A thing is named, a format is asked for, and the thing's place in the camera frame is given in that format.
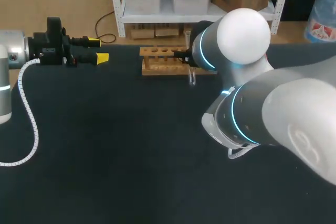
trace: wooden floor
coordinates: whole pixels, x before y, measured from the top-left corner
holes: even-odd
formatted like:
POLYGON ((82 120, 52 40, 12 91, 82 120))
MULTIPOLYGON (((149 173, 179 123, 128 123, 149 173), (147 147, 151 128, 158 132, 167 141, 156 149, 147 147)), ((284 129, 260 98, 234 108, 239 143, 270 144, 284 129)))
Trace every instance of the wooden floor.
MULTIPOLYGON (((112 0, 0 0, 0 29, 20 29, 27 36, 45 31, 48 16, 62 20, 67 33, 72 37, 95 37, 95 23, 104 14, 113 11, 112 0)), ((304 42, 302 31, 305 23, 282 22, 272 43, 304 42)), ((99 34, 118 35, 114 15, 102 20, 99 34)), ((184 38, 131 40, 117 37, 116 44, 183 45, 184 38)), ((11 85, 17 79, 17 71, 11 71, 11 85)))

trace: white cable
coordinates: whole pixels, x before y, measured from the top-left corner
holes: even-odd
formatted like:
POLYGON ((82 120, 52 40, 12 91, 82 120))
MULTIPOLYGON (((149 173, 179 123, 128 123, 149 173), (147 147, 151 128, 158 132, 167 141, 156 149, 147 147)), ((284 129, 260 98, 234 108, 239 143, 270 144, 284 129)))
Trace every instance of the white cable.
POLYGON ((246 147, 244 147, 242 150, 240 150, 239 152, 232 154, 232 149, 229 149, 227 151, 227 156, 229 159, 235 159, 235 158, 239 158, 241 156, 243 156, 244 154, 246 154, 247 152, 249 152, 250 150, 252 150, 254 147, 259 146, 259 144, 250 144, 246 147))
POLYGON ((17 166, 17 165, 21 165, 21 164, 27 162, 28 160, 30 160, 30 158, 35 154, 35 152, 37 150, 37 146, 38 146, 38 130, 37 130, 37 125, 36 125, 33 113, 31 112, 31 109, 30 109, 29 104, 27 102, 27 99, 26 99, 26 96, 25 96, 25 92, 23 90, 22 77, 23 77, 23 73, 25 72, 25 70, 30 65, 39 64, 39 63, 40 63, 40 59, 30 60, 29 62, 25 63, 23 65, 23 67, 21 68, 21 70, 20 70, 19 77, 18 77, 18 80, 17 80, 17 86, 19 88, 21 99, 23 101, 23 104, 24 104, 24 106, 26 108, 26 111, 28 113, 30 122, 31 122, 32 127, 33 127, 33 131, 34 131, 34 146, 31 149, 31 151, 28 154, 28 156, 26 156, 25 158, 21 159, 20 161, 13 162, 13 163, 3 163, 3 162, 0 162, 0 166, 17 166))

